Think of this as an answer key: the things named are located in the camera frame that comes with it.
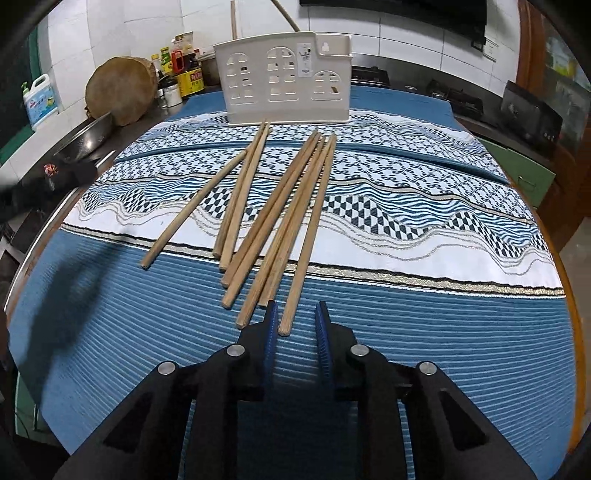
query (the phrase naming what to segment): metal screw head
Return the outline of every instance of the metal screw head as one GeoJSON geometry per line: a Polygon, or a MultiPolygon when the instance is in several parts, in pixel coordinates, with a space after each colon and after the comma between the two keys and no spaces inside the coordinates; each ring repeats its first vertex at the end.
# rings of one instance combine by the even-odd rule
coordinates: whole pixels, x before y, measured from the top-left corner
{"type": "Polygon", "coordinates": [[[244,347],[239,343],[234,343],[234,345],[230,345],[226,350],[226,353],[230,356],[241,356],[244,352],[244,347]]]}
{"type": "Polygon", "coordinates": [[[418,366],[418,369],[425,375],[433,375],[437,372],[437,366],[431,362],[423,362],[418,366]]]}
{"type": "Polygon", "coordinates": [[[351,353],[354,356],[365,356],[369,353],[369,347],[362,343],[357,343],[351,347],[351,353]]]}
{"type": "Polygon", "coordinates": [[[158,373],[160,375],[170,375],[177,369],[177,366],[172,362],[162,362],[158,366],[158,373]]]}

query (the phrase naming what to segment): patterned tablecloth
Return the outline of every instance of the patterned tablecloth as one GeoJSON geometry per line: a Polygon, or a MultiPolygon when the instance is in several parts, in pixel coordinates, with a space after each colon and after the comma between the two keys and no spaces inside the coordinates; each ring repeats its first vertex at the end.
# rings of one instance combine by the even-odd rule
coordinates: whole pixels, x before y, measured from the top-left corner
{"type": "MultiPolygon", "coordinates": [[[[538,478],[549,478],[573,424],[573,338],[531,212],[447,103],[362,87],[352,97],[350,122],[320,127],[338,137],[324,213],[292,335],[278,343],[272,401],[241,407],[241,478],[353,478],[355,406],[332,404],[318,386],[319,300],[390,360],[437,362],[538,478]]],[[[238,170],[148,271],[138,266],[195,191],[254,136],[256,127],[228,127],[220,99],[191,99],[126,148],[71,211],[21,294],[11,351],[69,451],[155,364],[202,361],[238,337],[247,289],[224,310],[211,256],[238,170]]],[[[313,128],[273,127],[240,239],[313,128]]],[[[412,478],[410,448],[407,456],[412,478]]]]}

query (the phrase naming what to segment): plastic bottle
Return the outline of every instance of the plastic bottle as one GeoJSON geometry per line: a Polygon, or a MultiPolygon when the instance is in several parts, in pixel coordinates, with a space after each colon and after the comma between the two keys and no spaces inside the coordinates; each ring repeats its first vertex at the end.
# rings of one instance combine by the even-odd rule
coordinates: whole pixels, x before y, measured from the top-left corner
{"type": "Polygon", "coordinates": [[[39,125],[59,112],[56,96],[47,73],[33,82],[30,91],[26,82],[22,84],[22,99],[33,131],[37,131],[39,125]]]}

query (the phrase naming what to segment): label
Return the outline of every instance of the label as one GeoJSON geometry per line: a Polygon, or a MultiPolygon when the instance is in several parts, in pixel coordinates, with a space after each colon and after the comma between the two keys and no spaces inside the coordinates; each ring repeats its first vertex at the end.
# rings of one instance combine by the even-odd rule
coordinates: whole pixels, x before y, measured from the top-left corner
{"type": "Polygon", "coordinates": [[[33,126],[57,108],[53,89],[47,86],[42,91],[34,93],[28,98],[26,106],[29,121],[31,122],[31,126],[33,126]]]}
{"type": "Polygon", "coordinates": [[[190,72],[182,73],[177,76],[178,88],[181,96],[186,97],[192,93],[200,92],[204,89],[203,74],[201,68],[191,70],[190,72]]]}
{"type": "Polygon", "coordinates": [[[298,43],[297,44],[297,76],[311,77],[312,76],[312,44],[298,43]]]}

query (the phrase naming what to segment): chopstick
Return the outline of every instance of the chopstick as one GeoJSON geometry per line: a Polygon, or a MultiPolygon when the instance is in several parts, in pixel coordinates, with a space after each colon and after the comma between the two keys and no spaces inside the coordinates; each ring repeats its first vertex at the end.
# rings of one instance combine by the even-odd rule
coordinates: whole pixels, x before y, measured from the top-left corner
{"type": "MultiPolygon", "coordinates": [[[[250,153],[255,147],[254,140],[248,147],[248,153],[250,153]]],[[[242,188],[242,184],[244,183],[244,177],[246,176],[246,171],[248,170],[248,166],[250,164],[249,159],[252,158],[251,155],[246,155],[246,159],[242,164],[242,168],[240,169],[240,173],[238,174],[238,178],[236,179],[236,184],[232,189],[232,194],[230,195],[230,200],[228,201],[228,205],[226,206],[226,210],[223,214],[222,224],[220,225],[220,229],[217,232],[216,242],[213,245],[212,255],[214,258],[220,258],[222,256],[222,249],[224,243],[226,242],[226,236],[228,234],[228,227],[230,226],[230,220],[232,219],[234,209],[236,208],[236,200],[238,199],[238,195],[240,194],[240,189],[242,188]]]]}
{"type": "Polygon", "coordinates": [[[283,316],[281,317],[281,323],[279,325],[279,335],[281,336],[288,336],[291,333],[291,326],[293,325],[297,305],[300,301],[301,289],[304,286],[306,271],[308,270],[310,257],[312,256],[314,240],[316,239],[316,232],[318,231],[318,225],[320,223],[320,215],[322,214],[326,188],[329,184],[330,171],[332,169],[333,159],[335,156],[335,134],[331,135],[330,142],[330,150],[324,161],[324,172],[322,174],[322,179],[320,180],[320,187],[318,188],[318,193],[316,194],[316,200],[314,201],[314,208],[312,208],[312,216],[310,217],[310,223],[308,224],[308,229],[306,230],[304,245],[301,248],[300,258],[298,259],[297,267],[295,268],[294,278],[291,282],[290,292],[287,296],[287,301],[285,302],[283,316]]]}
{"type": "MultiPolygon", "coordinates": [[[[287,209],[283,220],[281,221],[279,230],[277,230],[277,233],[273,237],[273,242],[271,243],[271,246],[265,255],[265,259],[262,262],[261,268],[259,268],[259,271],[256,273],[255,279],[252,282],[248,294],[246,295],[246,299],[244,300],[244,304],[238,313],[238,317],[236,318],[236,325],[238,328],[244,328],[250,322],[252,312],[254,312],[256,302],[258,301],[261,291],[265,286],[265,282],[283,242],[283,238],[285,237],[286,232],[291,225],[291,219],[299,210],[301,204],[307,206],[308,202],[310,201],[310,196],[314,190],[314,185],[316,185],[318,174],[320,173],[320,169],[317,165],[320,164],[320,167],[322,167],[322,163],[319,161],[319,158],[323,143],[324,137],[320,137],[317,142],[316,150],[312,156],[312,159],[310,160],[310,164],[308,165],[306,173],[300,182],[300,186],[296,190],[290,206],[287,209]]],[[[233,290],[230,290],[231,288],[232,284],[230,284],[226,295],[224,295],[224,298],[222,299],[222,304],[226,308],[228,308],[226,305],[231,305],[231,302],[229,302],[229,296],[233,293],[233,290]]]]}
{"type": "MultiPolygon", "coordinates": [[[[308,169],[306,170],[306,173],[304,173],[304,176],[302,177],[302,180],[300,182],[300,187],[303,183],[307,182],[310,178],[310,171],[313,168],[313,165],[316,161],[316,159],[318,158],[318,155],[316,154],[316,152],[314,152],[313,158],[310,160],[310,164],[308,165],[308,169]]],[[[257,275],[259,276],[259,283],[261,283],[261,288],[263,288],[265,280],[267,279],[267,275],[269,273],[269,270],[271,269],[271,264],[273,262],[273,259],[275,258],[275,254],[277,253],[277,249],[278,246],[280,244],[280,240],[281,237],[283,236],[285,229],[287,227],[287,224],[289,223],[289,218],[292,215],[294,209],[296,208],[297,205],[297,201],[298,198],[301,196],[301,190],[300,188],[298,188],[298,190],[296,190],[294,197],[291,199],[290,205],[287,208],[287,211],[283,217],[283,220],[281,221],[281,225],[279,227],[279,229],[276,231],[275,236],[273,237],[273,241],[271,242],[271,246],[269,247],[265,258],[263,260],[263,263],[261,265],[261,268],[259,269],[259,273],[257,273],[257,275]]],[[[258,254],[255,255],[256,251],[260,252],[263,245],[266,243],[268,238],[268,233],[266,232],[266,229],[261,228],[261,230],[259,231],[259,233],[256,236],[255,241],[253,242],[253,244],[251,245],[250,249],[248,249],[248,252],[244,258],[244,260],[242,261],[242,263],[240,264],[240,266],[238,267],[238,269],[236,270],[236,275],[234,275],[234,277],[232,277],[232,280],[230,282],[230,284],[228,285],[228,290],[226,291],[226,294],[223,296],[222,298],[222,305],[224,306],[224,308],[231,308],[232,304],[234,303],[234,300],[236,299],[236,296],[238,295],[238,292],[240,291],[240,287],[242,287],[242,284],[244,283],[244,281],[246,280],[246,277],[248,276],[252,266],[254,265],[254,262],[256,260],[256,256],[258,254]]]]}
{"type": "Polygon", "coordinates": [[[290,258],[291,250],[294,247],[300,227],[302,226],[302,222],[308,210],[310,197],[314,192],[314,187],[316,186],[316,181],[320,175],[320,171],[322,170],[322,165],[326,161],[327,155],[332,148],[332,143],[333,137],[330,137],[329,141],[323,145],[322,152],[320,153],[320,159],[317,164],[318,173],[313,175],[314,184],[311,186],[310,194],[307,196],[308,202],[301,202],[298,205],[294,216],[290,220],[290,226],[287,229],[285,237],[282,239],[280,249],[277,253],[277,256],[275,257],[275,262],[273,263],[273,268],[271,269],[271,272],[267,278],[267,282],[265,283],[265,288],[263,289],[259,298],[258,304],[261,307],[266,307],[269,300],[273,300],[275,298],[277,288],[279,288],[279,284],[283,278],[283,272],[285,271],[285,267],[287,266],[287,262],[290,258]]]}
{"type": "Polygon", "coordinates": [[[144,255],[144,258],[139,263],[140,266],[147,270],[160,252],[164,249],[169,240],[177,232],[183,222],[189,218],[191,213],[197,208],[197,205],[213,190],[213,188],[228,175],[247,155],[246,148],[238,155],[231,159],[219,172],[217,172],[194,196],[189,200],[188,204],[177,214],[172,222],[166,227],[164,232],[160,234],[158,239],[154,242],[150,250],[144,255]]]}
{"type": "Polygon", "coordinates": [[[273,230],[283,207],[289,199],[294,185],[297,183],[301,172],[308,163],[319,136],[318,129],[310,134],[308,140],[302,145],[291,162],[291,165],[283,174],[277,187],[275,187],[275,190],[271,193],[271,196],[256,217],[255,222],[246,234],[246,238],[242,241],[236,255],[232,257],[232,261],[222,277],[222,285],[224,288],[229,287],[234,277],[240,278],[239,286],[241,286],[248,276],[252,266],[255,264],[256,258],[261,253],[267,238],[273,230]]]}
{"type": "Polygon", "coordinates": [[[222,249],[222,255],[220,257],[219,268],[221,271],[226,271],[230,261],[232,260],[234,247],[236,247],[236,240],[238,239],[240,224],[242,223],[242,217],[244,216],[244,209],[246,208],[246,200],[251,189],[251,184],[256,173],[256,168],[258,167],[259,161],[261,159],[262,150],[265,147],[265,141],[267,140],[270,127],[271,124],[266,123],[262,133],[260,135],[257,134],[258,138],[255,139],[257,142],[256,147],[252,149],[252,153],[249,155],[250,158],[247,157],[249,162],[248,169],[246,170],[244,180],[240,187],[240,194],[238,195],[236,203],[233,207],[232,217],[230,219],[228,232],[226,234],[226,239],[222,249]]]}

